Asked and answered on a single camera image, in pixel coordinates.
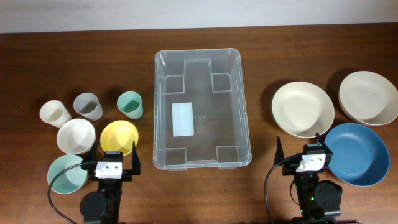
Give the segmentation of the blue plate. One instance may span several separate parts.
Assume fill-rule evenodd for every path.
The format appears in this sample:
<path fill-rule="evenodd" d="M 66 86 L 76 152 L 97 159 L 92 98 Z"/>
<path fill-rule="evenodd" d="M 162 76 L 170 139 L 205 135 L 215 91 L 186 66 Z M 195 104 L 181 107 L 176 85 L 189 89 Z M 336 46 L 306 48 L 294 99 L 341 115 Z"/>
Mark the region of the blue plate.
<path fill-rule="evenodd" d="M 363 125 L 340 124 L 326 135 L 325 144 L 333 153 L 331 173 L 347 184 L 369 187 L 389 172 L 388 148 L 379 135 Z"/>

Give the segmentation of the grey cup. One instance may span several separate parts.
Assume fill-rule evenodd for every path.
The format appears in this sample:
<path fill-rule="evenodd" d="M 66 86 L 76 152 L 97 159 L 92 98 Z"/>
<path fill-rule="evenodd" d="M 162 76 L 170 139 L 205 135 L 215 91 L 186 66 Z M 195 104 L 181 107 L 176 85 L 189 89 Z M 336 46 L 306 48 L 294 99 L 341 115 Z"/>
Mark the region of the grey cup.
<path fill-rule="evenodd" d="M 82 93 L 73 102 L 74 110 L 91 121 L 97 121 L 103 116 L 99 99 L 92 93 Z"/>

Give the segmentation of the mint green small bowl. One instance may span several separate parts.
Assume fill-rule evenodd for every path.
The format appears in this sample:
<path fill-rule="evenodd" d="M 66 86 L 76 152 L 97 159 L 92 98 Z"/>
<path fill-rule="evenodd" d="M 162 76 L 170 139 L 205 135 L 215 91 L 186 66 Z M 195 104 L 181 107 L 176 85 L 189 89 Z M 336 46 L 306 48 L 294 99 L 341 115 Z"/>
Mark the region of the mint green small bowl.
<path fill-rule="evenodd" d="M 80 156 L 73 154 L 66 154 L 64 156 L 56 159 L 50 166 L 47 172 L 47 182 L 51 183 L 53 178 L 60 173 L 62 170 L 79 164 L 83 161 Z M 80 167 L 73 168 L 66 171 L 52 185 L 52 190 L 58 194 L 71 194 L 80 190 L 88 180 L 87 171 L 81 169 Z"/>

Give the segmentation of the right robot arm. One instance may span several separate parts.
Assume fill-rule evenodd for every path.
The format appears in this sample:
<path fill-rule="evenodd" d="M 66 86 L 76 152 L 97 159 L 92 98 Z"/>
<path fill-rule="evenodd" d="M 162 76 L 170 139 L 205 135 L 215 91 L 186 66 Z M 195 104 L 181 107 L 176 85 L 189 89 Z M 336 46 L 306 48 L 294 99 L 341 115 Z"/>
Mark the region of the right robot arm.
<path fill-rule="evenodd" d="M 333 153 L 316 133 L 315 144 L 306 144 L 303 152 L 285 157 L 280 138 L 277 138 L 274 166 L 282 167 L 282 175 L 294 177 L 301 216 L 293 223 L 336 223 L 341 215 L 343 189 L 330 180 L 320 180 L 319 173 L 328 169 Z"/>

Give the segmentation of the yellow small bowl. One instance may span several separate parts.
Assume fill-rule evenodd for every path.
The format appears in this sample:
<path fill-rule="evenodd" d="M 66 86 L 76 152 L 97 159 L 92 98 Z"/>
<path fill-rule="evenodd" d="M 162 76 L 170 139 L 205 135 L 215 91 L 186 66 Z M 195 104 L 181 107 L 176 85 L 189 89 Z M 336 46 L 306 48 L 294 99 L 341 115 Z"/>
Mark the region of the yellow small bowl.
<path fill-rule="evenodd" d="M 137 128 L 130 122 L 118 120 L 109 123 L 102 131 L 100 145 L 104 152 L 117 151 L 123 156 L 132 153 L 132 145 L 138 145 L 139 133 Z"/>

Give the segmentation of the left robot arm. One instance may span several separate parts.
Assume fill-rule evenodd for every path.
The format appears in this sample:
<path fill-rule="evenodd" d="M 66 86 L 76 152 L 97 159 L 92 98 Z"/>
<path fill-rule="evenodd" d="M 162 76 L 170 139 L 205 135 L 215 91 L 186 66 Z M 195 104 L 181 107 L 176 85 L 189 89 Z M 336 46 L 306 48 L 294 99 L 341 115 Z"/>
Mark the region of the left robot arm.
<path fill-rule="evenodd" d="M 81 168 L 91 180 L 98 182 L 98 189 L 86 194 L 80 202 L 84 223 L 118 223 L 123 182 L 132 181 L 141 174 L 141 163 L 132 144 L 131 169 L 123 168 L 123 153 L 105 152 L 102 160 L 96 159 L 97 143 L 83 159 Z"/>

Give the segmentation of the cream plate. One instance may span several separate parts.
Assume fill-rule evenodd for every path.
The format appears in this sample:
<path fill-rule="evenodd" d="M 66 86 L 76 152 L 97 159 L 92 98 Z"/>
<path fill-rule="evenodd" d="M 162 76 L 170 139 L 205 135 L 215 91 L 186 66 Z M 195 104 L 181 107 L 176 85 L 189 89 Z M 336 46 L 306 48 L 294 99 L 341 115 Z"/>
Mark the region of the cream plate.
<path fill-rule="evenodd" d="M 314 138 L 329 130 L 335 118 L 331 98 L 309 82 L 290 82 L 273 96 L 272 115 L 286 133 L 299 138 Z"/>
<path fill-rule="evenodd" d="M 341 82 L 338 101 L 357 123 L 382 126 L 397 118 L 397 89 L 383 76 L 369 71 L 349 74 Z"/>

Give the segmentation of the white small bowl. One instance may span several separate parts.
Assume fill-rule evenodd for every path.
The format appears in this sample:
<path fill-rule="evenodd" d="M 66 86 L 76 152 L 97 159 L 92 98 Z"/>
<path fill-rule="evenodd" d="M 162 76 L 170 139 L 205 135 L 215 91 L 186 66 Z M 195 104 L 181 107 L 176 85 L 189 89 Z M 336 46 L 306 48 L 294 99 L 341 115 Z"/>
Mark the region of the white small bowl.
<path fill-rule="evenodd" d="M 66 154 L 84 154 L 95 141 L 95 128 L 85 119 L 71 119 L 57 133 L 57 146 Z"/>

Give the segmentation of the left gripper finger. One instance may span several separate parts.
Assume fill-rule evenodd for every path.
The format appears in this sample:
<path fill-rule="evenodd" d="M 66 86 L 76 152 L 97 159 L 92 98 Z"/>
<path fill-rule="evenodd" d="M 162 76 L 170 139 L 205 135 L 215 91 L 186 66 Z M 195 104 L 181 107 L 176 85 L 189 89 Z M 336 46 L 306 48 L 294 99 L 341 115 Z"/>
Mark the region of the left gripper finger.
<path fill-rule="evenodd" d="M 97 153 L 97 141 L 95 141 L 88 153 L 88 161 L 93 162 L 96 160 L 96 153 Z"/>
<path fill-rule="evenodd" d="M 132 175 L 141 174 L 141 162 L 136 151 L 136 142 L 132 144 Z"/>

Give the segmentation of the clear plastic storage bin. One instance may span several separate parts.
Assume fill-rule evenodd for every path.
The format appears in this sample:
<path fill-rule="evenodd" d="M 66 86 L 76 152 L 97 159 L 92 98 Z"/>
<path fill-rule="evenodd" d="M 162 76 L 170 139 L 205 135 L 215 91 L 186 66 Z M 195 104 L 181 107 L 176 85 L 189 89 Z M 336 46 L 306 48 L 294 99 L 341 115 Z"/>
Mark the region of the clear plastic storage bin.
<path fill-rule="evenodd" d="M 194 135 L 173 137 L 172 103 L 192 102 Z M 252 161 L 237 49 L 155 55 L 153 164 L 160 170 L 234 169 Z"/>

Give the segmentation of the mint green cup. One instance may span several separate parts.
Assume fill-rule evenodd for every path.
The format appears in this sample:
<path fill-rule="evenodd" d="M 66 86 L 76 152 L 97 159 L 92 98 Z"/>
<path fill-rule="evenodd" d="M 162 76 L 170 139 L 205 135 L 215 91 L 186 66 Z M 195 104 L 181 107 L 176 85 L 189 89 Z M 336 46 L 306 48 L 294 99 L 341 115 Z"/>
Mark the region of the mint green cup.
<path fill-rule="evenodd" d="M 117 107 L 130 119 L 139 119 L 144 112 L 142 98 L 135 91 L 121 94 L 117 100 Z"/>

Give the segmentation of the cream cup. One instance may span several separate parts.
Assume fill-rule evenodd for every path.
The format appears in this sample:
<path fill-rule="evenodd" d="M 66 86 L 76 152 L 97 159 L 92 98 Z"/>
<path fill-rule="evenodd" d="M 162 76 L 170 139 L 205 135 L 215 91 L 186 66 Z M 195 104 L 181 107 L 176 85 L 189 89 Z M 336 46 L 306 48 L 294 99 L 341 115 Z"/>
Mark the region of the cream cup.
<path fill-rule="evenodd" d="M 64 104 L 58 100 L 46 102 L 40 109 L 40 119 L 56 128 L 61 128 L 72 117 Z"/>

